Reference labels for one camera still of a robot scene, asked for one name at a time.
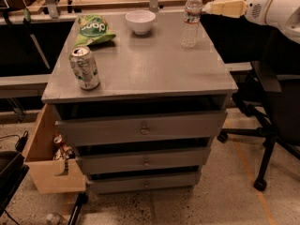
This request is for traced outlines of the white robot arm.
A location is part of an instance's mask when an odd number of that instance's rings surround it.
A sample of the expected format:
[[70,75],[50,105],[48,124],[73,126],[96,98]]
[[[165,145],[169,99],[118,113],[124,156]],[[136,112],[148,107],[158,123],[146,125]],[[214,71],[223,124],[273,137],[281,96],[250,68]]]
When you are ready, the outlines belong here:
[[286,38],[300,43],[300,0],[215,0],[203,11],[230,18],[244,16],[251,23],[276,27]]

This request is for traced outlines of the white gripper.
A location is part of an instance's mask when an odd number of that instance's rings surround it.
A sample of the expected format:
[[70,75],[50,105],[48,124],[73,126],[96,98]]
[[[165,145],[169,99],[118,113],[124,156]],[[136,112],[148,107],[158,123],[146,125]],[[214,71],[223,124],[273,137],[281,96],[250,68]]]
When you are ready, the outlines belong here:
[[239,18],[245,14],[251,23],[266,24],[266,13],[273,0],[215,0],[208,2],[203,11],[207,14]]

